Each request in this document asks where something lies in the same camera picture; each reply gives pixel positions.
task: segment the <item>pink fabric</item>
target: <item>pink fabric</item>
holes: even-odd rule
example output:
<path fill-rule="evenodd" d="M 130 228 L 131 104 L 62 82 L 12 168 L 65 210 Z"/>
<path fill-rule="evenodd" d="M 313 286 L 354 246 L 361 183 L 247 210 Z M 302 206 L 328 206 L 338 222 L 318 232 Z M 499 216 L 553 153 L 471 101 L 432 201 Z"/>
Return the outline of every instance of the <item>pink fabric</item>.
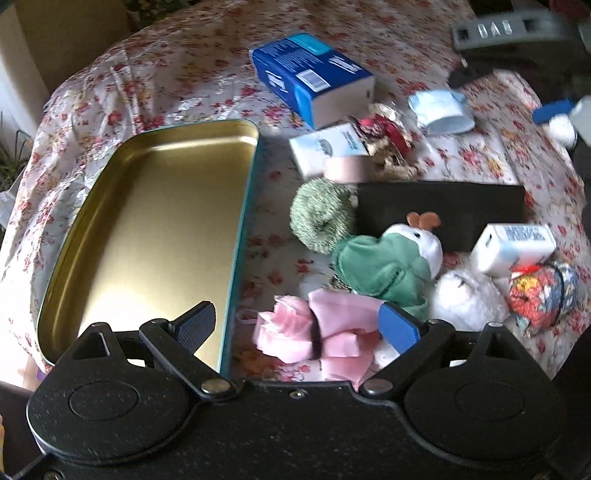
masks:
<path fill-rule="evenodd" d="M 370 351 L 363 352 L 361 356 L 322 357 L 320 367 L 326 380 L 349 380 L 357 389 L 372 361 L 374 353 Z"/>
<path fill-rule="evenodd" d="M 324 178 L 335 183 L 364 183 L 373 179 L 373 169 L 369 157 L 332 157 L 324 162 Z"/>
<path fill-rule="evenodd" d="M 350 330 L 378 330 L 378 310 L 383 300 L 324 288 L 311 292 L 308 299 L 323 339 Z"/>
<path fill-rule="evenodd" d="M 322 338 L 320 363 L 325 376 L 350 380 L 357 387 L 374 360 L 380 340 L 378 309 L 383 300 L 322 288 L 309 295 L 276 297 L 274 312 L 258 314 L 253 342 L 285 363 L 312 355 L 312 311 Z"/>
<path fill-rule="evenodd" d="M 364 352 L 373 351 L 379 340 L 380 335 L 377 331 L 371 333 L 360 331 L 337 333 L 332 337 L 323 339 L 322 356 L 361 356 Z"/>
<path fill-rule="evenodd" d="M 276 297 L 273 312 L 260 312 L 253 343 L 264 354 L 292 364 L 312 355 L 312 313 L 299 297 Z"/>

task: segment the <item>black wallet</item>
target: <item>black wallet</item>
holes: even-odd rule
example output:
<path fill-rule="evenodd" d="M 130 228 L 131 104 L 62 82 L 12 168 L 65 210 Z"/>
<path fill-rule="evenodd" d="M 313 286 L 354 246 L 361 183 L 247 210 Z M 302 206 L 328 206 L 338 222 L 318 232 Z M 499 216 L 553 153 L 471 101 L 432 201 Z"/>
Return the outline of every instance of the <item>black wallet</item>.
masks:
<path fill-rule="evenodd" d="M 489 223 L 525 223 L 525 189 L 520 185 L 449 181 L 362 183 L 356 210 L 360 235 L 379 237 L 410 212 L 435 212 L 433 233 L 444 252 L 469 252 Z"/>

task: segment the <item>metal rivet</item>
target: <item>metal rivet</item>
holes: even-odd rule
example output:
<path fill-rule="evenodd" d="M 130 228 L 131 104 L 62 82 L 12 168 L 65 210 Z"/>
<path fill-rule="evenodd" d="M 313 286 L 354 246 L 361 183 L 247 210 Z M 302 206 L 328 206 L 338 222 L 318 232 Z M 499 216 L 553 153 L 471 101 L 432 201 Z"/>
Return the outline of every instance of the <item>metal rivet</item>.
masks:
<path fill-rule="evenodd" d="M 394 385 L 385 378 L 370 378 L 363 384 L 363 388 L 367 395 L 376 396 L 389 392 L 394 388 Z"/>
<path fill-rule="evenodd" d="M 43 475 L 43 480 L 61 480 L 62 478 L 60 472 L 49 471 L 45 472 L 45 475 Z"/>
<path fill-rule="evenodd" d="M 201 384 L 201 390 L 209 395 L 221 395 L 232 388 L 228 380 L 223 378 L 211 378 Z"/>
<path fill-rule="evenodd" d="M 304 390 L 292 390 L 290 392 L 290 398 L 294 400 L 300 400 L 306 396 L 306 392 Z"/>

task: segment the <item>white box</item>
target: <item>white box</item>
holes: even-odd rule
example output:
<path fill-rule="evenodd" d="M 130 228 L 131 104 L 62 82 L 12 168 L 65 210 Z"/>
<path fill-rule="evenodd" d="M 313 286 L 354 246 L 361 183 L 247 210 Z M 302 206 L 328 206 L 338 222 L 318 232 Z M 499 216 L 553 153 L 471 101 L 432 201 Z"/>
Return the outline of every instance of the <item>white box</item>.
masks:
<path fill-rule="evenodd" d="M 470 263 L 491 277 L 509 277 L 515 268 L 541 264 L 555 250 L 548 225 L 490 223 L 472 249 Z"/>
<path fill-rule="evenodd" d="M 304 181 L 324 175 L 327 158 L 369 155 L 351 124 L 336 125 L 292 138 L 290 146 Z"/>

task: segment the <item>blue tissue package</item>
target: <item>blue tissue package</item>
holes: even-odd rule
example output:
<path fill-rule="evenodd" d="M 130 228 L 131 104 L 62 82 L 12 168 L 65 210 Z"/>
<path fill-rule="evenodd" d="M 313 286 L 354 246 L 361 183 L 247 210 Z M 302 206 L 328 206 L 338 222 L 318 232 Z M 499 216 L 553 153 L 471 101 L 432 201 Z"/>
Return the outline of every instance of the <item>blue tissue package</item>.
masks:
<path fill-rule="evenodd" d="M 250 51 L 256 75 L 312 128 L 366 113 L 375 78 L 306 33 Z"/>
<path fill-rule="evenodd" d="M 570 113 L 574 108 L 574 102 L 570 98 L 559 100 L 558 102 L 551 102 L 536 108 L 531 112 L 531 119 L 536 125 L 548 123 L 552 117 L 560 115 L 561 113 Z"/>
<path fill-rule="evenodd" d="M 378 310 L 378 330 L 400 355 L 421 339 L 421 330 L 425 332 L 419 320 L 390 301 Z"/>

